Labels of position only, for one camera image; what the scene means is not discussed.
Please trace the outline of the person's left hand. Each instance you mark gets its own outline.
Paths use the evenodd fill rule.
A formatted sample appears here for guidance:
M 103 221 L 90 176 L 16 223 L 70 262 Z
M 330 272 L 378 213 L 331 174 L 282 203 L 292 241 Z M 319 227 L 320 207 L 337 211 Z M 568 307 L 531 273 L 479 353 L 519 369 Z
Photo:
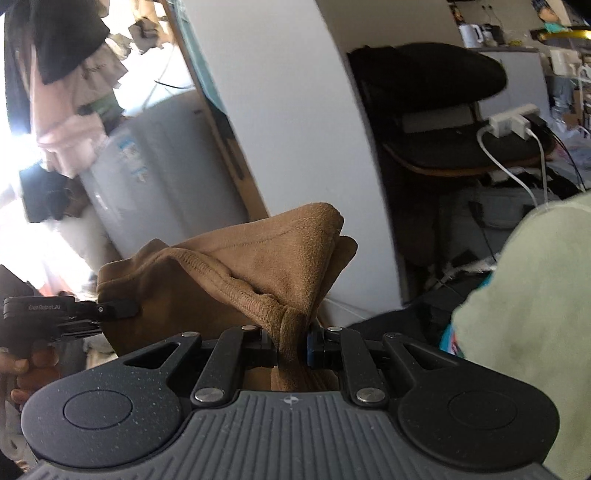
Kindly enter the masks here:
M 21 359 L 2 348 L 1 373 L 16 377 L 10 397 L 16 405 L 22 406 L 35 392 L 60 379 L 58 352 L 49 346 L 33 352 L 28 359 Z

